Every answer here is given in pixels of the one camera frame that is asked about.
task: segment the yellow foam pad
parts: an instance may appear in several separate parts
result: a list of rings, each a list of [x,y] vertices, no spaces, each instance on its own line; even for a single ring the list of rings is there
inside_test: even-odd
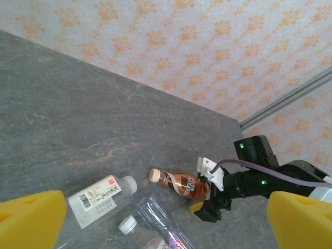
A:
[[[201,201],[201,202],[189,207],[189,210],[192,212],[192,214],[199,220],[201,220],[201,219],[195,214],[195,212],[201,210],[201,208],[203,207],[203,204],[204,204],[204,202]]]
[[[267,212],[280,249],[332,248],[332,204],[276,191]]]
[[[65,199],[57,190],[2,202],[1,248],[54,248],[65,216]]]

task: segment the white bracket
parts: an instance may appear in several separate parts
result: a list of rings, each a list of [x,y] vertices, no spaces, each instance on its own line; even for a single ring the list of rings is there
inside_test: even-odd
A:
[[[332,178],[329,176],[326,176],[323,180],[327,183],[332,183]],[[316,187],[309,195],[309,198],[332,203],[332,188]]]
[[[223,178],[225,173],[223,170],[218,168],[213,174],[210,173],[216,165],[217,164],[214,161],[211,161],[208,158],[199,157],[197,161],[197,171],[205,176],[209,182],[214,183],[220,191],[224,191]]]

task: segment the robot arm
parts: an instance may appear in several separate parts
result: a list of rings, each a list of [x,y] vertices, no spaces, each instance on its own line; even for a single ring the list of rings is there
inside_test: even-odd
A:
[[[279,166],[265,136],[249,137],[235,142],[234,145],[242,161],[222,162],[242,162],[244,166],[254,163],[260,166],[259,170],[250,168],[247,171],[229,174],[222,168],[222,162],[215,163],[207,158],[199,158],[198,179],[211,183],[210,198],[190,208],[200,220],[217,222],[221,220],[220,209],[231,210],[232,199],[250,196],[269,198],[274,191],[285,191],[332,202],[331,188],[315,187],[319,183],[324,186],[325,182],[332,180],[325,172],[303,160],[294,160]]]

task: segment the plastic bottle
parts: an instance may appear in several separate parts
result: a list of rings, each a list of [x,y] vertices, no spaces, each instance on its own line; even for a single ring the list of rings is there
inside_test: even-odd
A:
[[[109,175],[66,200],[67,214],[55,249],[70,248],[77,239],[88,236],[85,228],[99,226],[130,202],[129,196],[137,191],[131,176],[121,179]]]
[[[195,249],[172,215],[166,214],[159,206],[154,195],[142,199],[137,205],[137,212],[146,224],[159,232],[170,249]]]
[[[137,225],[137,221],[131,215],[121,222],[119,229],[128,237],[134,249],[169,249],[158,232]]]
[[[179,195],[189,199],[205,201],[210,197],[210,186],[208,183],[198,181],[193,175],[168,173],[152,169],[149,174],[149,180],[168,187]]]

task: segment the brown bottle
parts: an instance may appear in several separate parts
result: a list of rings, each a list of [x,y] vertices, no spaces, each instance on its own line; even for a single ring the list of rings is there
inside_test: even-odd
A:
[[[193,175],[168,173],[152,169],[149,174],[149,180],[153,183],[160,183],[162,186],[168,187],[189,199],[205,201],[210,197],[210,186],[198,181]]]

